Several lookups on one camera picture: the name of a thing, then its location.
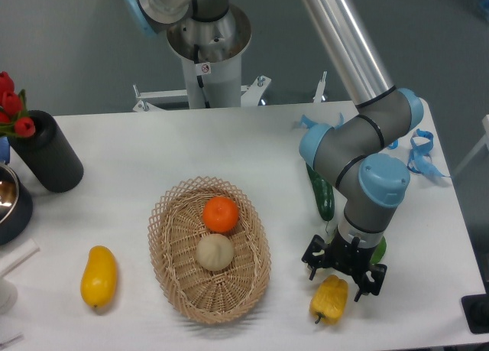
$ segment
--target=yellow mango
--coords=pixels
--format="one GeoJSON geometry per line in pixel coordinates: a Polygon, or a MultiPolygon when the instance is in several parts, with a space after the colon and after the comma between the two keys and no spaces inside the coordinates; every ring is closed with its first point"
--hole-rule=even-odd
{"type": "Polygon", "coordinates": [[[90,249],[89,260],[83,272],[80,292],[90,307],[104,307],[114,297],[117,287],[117,263],[105,246],[90,249]]]}

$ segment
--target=white tube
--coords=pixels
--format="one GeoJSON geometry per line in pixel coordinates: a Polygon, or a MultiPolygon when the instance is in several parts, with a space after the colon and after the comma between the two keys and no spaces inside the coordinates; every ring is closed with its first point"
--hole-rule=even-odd
{"type": "Polygon", "coordinates": [[[3,278],[12,269],[39,250],[36,242],[29,239],[12,252],[0,258],[0,278],[3,278]]]}

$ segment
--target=metal bracket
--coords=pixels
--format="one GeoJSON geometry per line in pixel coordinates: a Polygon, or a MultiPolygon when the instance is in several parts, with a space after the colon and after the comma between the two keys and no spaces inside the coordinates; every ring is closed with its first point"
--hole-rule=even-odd
{"type": "Polygon", "coordinates": [[[327,75],[328,75],[328,72],[324,71],[322,73],[321,80],[318,82],[318,86],[316,87],[316,94],[314,95],[314,99],[313,99],[313,102],[315,104],[323,102],[323,101],[328,101],[327,98],[325,97],[325,94],[324,94],[324,91],[326,88],[326,76],[327,75]]]}
{"type": "Polygon", "coordinates": [[[248,90],[241,95],[241,107],[248,106],[259,106],[261,97],[267,90],[272,80],[265,76],[259,76],[257,79],[249,86],[248,90]]]}
{"type": "MultiPolygon", "coordinates": [[[[261,97],[267,90],[272,80],[266,76],[259,76],[250,86],[241,86],[241,106],[258,106],[261,97]]],[[[176,89],[171,91],[156,91],[150,93],[139,93],[138,87],[133,85],[136,105],[135,112],[163,111],[164,109],[155,106],[165,104],[177,104],[188,102],[186,89],[176,89]]]]}

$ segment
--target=flower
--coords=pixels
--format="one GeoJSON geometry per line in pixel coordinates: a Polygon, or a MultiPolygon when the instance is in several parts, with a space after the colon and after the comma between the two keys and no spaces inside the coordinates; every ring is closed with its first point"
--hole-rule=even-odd
{"type": "Polygon", "coordinates": [[[22,110],[21,98],[10,91],[3,93],[1,105],[5,114],[9,116],[14,116],[22,110]]]}
{"type": "Polygon", "coordinates": [[[14,81],[12,81],[12,78],[10,78],[7,72],[1,72],[0,73],[0,95],[3,95],[3,93],[6,91],[10,91],[11,93],[13,93],[14,89],[15,86],[14,86],[14,81]]]}
{"type": "Polygon", "coordinates": [[[28,138],[36,127],[25,106],[25,90],[15,93],[14,81],[0,73],[0,137],[28,138]]]}
{"type": "Polygon", "coordinates": [[[31,137],[36,132],[36,127],[31,118],[23,116],[15,122],[14,130],[21,137],[31,137]]]}

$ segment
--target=white table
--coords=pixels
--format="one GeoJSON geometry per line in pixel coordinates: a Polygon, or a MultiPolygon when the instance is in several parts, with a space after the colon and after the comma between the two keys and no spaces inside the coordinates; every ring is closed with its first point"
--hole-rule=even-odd
{"type": "MultiPolygon", "coordinates": [[[[33,238],[41,251],[11,272],[14,308],[0,316],[0,340],[24,333],[15,350],[407,349],[481,343],[470,333],[460,299],[484,287],[447,179],[412,176],[386,231],[387,277],[378,297],[362,297],[351,279],[336,327],[315,325],[308,308],[325,275],[309,281],[300,261],[313,234],[324,233],[298,146],[305,113],[336,124],[356,111],[349,102],[108,115],[57,120],[85,166],[68,193],[45,191],[17,156],[11,166],[34,197],[25,232],[3,252],[33,238]],[[233,324],[204,327],[167,303],[150,263],[148,218],[160,196],[182,180],[216,176],[254,204],[270,244],[272,271],[264,298],[233,324]],[[113,307],[96,315],[79,282],[88,251],[106,245],[120,268],[113,307]]],[[[435,134],[433,162],[446,163],[429,111],[420,128],[435,134]]],[[[409,137],[389,153],[407,160],[409,137]]]]}

